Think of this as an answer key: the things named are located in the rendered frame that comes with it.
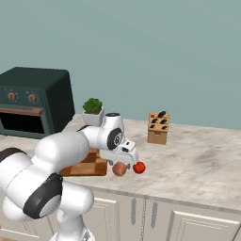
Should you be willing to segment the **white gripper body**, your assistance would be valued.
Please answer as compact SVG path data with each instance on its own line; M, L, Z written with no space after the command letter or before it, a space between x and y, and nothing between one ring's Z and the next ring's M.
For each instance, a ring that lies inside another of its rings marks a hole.
M122 162L124 164L134 165L138 161L138 153L136 149L133 150L123 150L120 148L119 150L100 150L100 156L103 159L115 162Z

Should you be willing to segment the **brown onion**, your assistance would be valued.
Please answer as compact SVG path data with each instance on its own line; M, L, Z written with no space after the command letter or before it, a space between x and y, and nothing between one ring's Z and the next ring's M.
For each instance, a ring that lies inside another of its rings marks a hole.
M117 162L113 166L112 171L117 176L123 176L126 172L126 166L122 162Z

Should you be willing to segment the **red tomato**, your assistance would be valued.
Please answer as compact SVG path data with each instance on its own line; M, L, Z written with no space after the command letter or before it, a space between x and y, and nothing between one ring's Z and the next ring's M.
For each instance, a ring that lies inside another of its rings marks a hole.
M133 170L137 174L141 174L145 171L146 167L143 162L137 162L133 165Z

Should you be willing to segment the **checkered wooden cutting board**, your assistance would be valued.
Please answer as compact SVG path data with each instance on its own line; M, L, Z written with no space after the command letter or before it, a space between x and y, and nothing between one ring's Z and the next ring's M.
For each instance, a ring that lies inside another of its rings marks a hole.
M107 172L107 161L100 157L97 149L90 149L88 156L82 162L63 169L62 176L105 176Z

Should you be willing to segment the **wooden knife block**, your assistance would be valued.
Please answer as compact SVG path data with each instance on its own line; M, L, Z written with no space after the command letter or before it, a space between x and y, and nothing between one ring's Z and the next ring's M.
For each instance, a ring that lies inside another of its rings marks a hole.
M147 142L165 145L168 140L169 114L166 111L150 113Z

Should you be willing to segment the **green plant in white pot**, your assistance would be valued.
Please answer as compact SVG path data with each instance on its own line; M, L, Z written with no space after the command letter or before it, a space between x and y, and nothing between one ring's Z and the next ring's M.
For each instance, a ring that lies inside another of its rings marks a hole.
M100 126L104 118L103 103L96 98L89 98L83 104L83 120L87 125Z

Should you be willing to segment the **dark green toaster oven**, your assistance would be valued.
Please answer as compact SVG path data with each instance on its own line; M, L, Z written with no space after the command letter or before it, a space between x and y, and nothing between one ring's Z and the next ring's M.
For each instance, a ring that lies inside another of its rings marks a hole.
M0 134L43 138L74 116L67 70L14 67L0 73Z

